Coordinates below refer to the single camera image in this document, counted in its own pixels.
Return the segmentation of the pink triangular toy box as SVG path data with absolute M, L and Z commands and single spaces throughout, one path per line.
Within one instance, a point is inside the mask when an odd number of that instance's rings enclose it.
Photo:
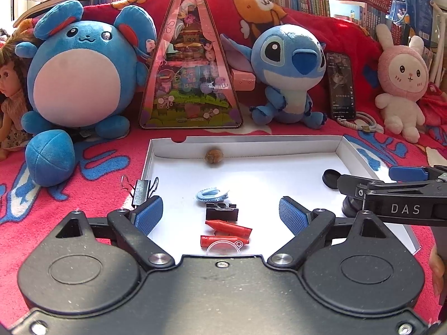
M 170 0 L 139 115 L 144 129 L 234 129 L 242 114 L 206 0 Z

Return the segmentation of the pink white bunny plush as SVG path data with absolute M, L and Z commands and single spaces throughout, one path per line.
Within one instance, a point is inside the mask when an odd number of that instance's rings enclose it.
M 429 72 L 422 58 L 424 41 L 415 35 L 407 46 L 396 46 L 392 33 L 385 24 L 376 26 L 376 34 L 383 53 L 378 60 L 377 75 L 383 90 L 375 98 L 384 128 L 416 144 L 420 139 L 418 127 L 425 116 L 417 105 L 427 91 Z

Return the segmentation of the white cardboard box lid tray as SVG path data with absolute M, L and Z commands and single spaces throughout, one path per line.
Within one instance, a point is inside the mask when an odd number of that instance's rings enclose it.
M 205 154 L 214 148 L 222 150 L 224 159 L 209 165 Z M 282 197 L 308 209 L 323 207 L 342 214 L 343 196 L 322 181 L 326 169 L 382 181 L 389 178 L 382 158 L 335 135 L 208 136 L 181 143 L 153 139 L 142 176 L 159 177 L 156 194 L 164 211 L 150 238 L 175 259 L 204 254 L 199 240 L 211 229 L 196 194 L 219 188 L 239 209 L 238 223 L 252 229 L 243 253 L 269 256 L 293 236 L 279 216 Z

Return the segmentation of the black round cap in tray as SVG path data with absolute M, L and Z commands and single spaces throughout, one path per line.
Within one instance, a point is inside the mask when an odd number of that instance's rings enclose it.
M 326 169 L 322 175 L 322 181 L 328 188 L 332 190 L 338 189 L 338 179 L 342 174 L 335 169 Z

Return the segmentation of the black binder clip in tray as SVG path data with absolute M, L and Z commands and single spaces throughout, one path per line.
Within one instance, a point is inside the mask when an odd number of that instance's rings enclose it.
M 221 220 L 225 222 L 236 222 L 238 220 L 239 209 L 236 204 L 227 203 L 206 203 L 205 219 Z

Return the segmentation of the light blue hair clip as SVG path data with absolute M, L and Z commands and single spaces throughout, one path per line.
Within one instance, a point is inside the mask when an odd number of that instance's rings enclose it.
M 228 198 L 228 192 L 219 188 L 207 188 L 196 194 L 196 199 L 203 203 L 224 202 Z

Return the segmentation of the blue Stitch plush toy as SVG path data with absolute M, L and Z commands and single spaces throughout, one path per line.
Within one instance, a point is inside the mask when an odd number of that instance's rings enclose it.
M 324 77 L 325 44 L 307 29 L 293 24 L 274 26 L 264 31 L 252 47 L 238 44 L 224 34 L 220 41 L 230 67 L 253 73 L 266 85 L 267 103 L 251 107 L 251 118 L 258 125 L 272 120 L 303 123 L 321 128 L 325 113 L 313 110 L 308 93 Z

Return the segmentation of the red fleece cartoon blanket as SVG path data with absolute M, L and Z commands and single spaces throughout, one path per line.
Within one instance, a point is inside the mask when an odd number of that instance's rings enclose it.
M 227 34 L 238 43 L 251 39 L 242 37 L 239 23 L 242 8 L 233 0 L 207 0 L 219 33 Z M 152 16 L 157 29 L 162 26 L 170 0 L 124 0 L 87 8 L 86 19 L 99 19 L 111 23 L 121 8 L 135 3 Z M 311 31 L 327 44 L 327 49 L 347 54 L 351 59 L 355 84 L 355 104 L 359 111 L 368 112 L 382 123 L 374 99 L 379 86 L 374 89 L 362 72 L 365 66 L 376 69 L 381 54 L 380 44 L 364 33 L 356 24 L 330 17 L 312 16 L 286 9 L 281 22 L 297 23 Z M 1 162 L 1 323 L 5 326 L 17 321 L 28 311 L 17 286 L 17 271 L 24 259 L 39 242 L 71 210 L 80 208 L 86 214 L 102 216 L 123 207 L 128 192 L 120 186 L 126 175 L 133 182 L 141 176 L 150 138 L 172 137 L 182 141 L 190 135 L 218 135 L 217 130 L 143 130 L 139 127 L 142 94 L 135 94 L 124 115 L 133 124 L 127 137 L 112 142 L 85 141 L 77 145 L 80 162 L 70 180 L 56 188 L 40 188 L 29 179 L 23 151 L 12 153 Z M 328 119 L 322 129 L 309 129 L 301 123 L 249 128 L 249 118 L 232 131 L 235 135 L 347 135 L 349 141 L 377 155 L 388 166 L 427 165 L 425 148 L 437 149 L 446 158 L 446 103 L 441 104 L 441 126 L 430 126 L 422 133 L 417 145 L 406 143 L 391 133 L 370 133 L 347 129 Z

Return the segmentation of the black binder clip on tray edge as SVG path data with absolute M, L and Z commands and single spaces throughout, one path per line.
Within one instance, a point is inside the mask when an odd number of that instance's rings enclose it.
M 133 208 L 146 202 L 157 190 L 158 184 L 159 177 L 155 177 L 153 180 L 138 179 L 134 185 L 130 183 L 126 175 L 121 176 L 120 179 L 120 186 L 130 195 Z

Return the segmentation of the blue round plush toy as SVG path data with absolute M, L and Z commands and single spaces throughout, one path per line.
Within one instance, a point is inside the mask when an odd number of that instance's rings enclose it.
M 21 118 L 33 137 L 25 149 L 30 178 L 42 187 L 66 181 L 77 165 L 68 129 L 92 130 L 105 139 L 124 137 L 130 121 L 122 112 L 146 83 L 152 17 L 135 4 L 123 7 L 113 23 L 83 19 L 77 0 L 62 2 L 33 28 L 40 46 L 17 44 L 30 59 L 27 97 L 32 107 Z

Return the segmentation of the black smartphone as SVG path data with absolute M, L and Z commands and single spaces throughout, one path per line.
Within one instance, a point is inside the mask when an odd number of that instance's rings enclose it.
M 353 120 L 356 112 L 351 61 L 347 55 L 335 52 L 326 53 L 326 60 L 331 116 Z

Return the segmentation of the black round cup middle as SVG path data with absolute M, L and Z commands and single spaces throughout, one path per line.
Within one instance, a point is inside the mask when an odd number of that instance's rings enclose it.
M 342 204 L 342 212 L 345 217 L 354 218 L 363 209 L 363 200 L 346 196 Z

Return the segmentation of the brown-haired doll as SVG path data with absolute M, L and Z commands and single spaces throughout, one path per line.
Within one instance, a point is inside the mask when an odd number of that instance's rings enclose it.
M 32 135 L 21 119 L 30 111 L 27 100 L 27 64 L 15 54 L 15 42 L 1 46 L 1 161 L 25 147 Z

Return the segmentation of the brown walnut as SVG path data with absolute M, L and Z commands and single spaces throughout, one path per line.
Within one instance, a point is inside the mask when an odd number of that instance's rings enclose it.
M 217 148 L 210 149 L 205 154 L 205 161 L 209 165 L 217 165 L 224 159 L 224 153 Z

